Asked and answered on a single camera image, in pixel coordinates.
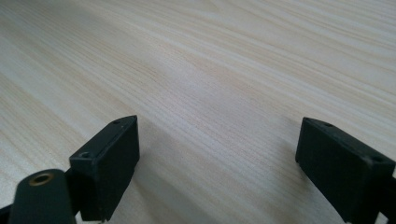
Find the light wood surface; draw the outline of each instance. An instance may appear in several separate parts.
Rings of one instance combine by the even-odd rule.
[[[294,161],[303,117],[396,160],[396,3],[0,2],[0,206],[136,114],[110,223],[343,223]]]

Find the table surface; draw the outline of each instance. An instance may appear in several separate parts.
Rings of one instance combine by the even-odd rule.
[[[343,223],[294,160],[303,117],[396,160],[391,0],[2,0],[0,51],[0,206],[129,115],[109,223]]]

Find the black bracket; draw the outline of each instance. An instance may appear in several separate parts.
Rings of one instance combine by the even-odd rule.
[[[303,119],[296,161],[345,222],[396,221],[395,161],[337,127]]]
[[[0,224],[71,224],[110,220],[139,161],[137,117],[116,119],[70,158],[70,169],[24,178],[14,204],[0,209]]]

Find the wood grain tabletop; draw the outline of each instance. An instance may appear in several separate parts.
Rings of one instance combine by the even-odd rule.
[[[0,207],[130,115],[109,223],[344,223],[294,160],[301,121],[396,160],[396,2],[0,1]]]

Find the wooden table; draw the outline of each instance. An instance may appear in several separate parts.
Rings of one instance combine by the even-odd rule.
[[[0,3],[0,206],[136,114],[110,223],[343,223],[294,161],[303,117],[396,160],[396,4]]]

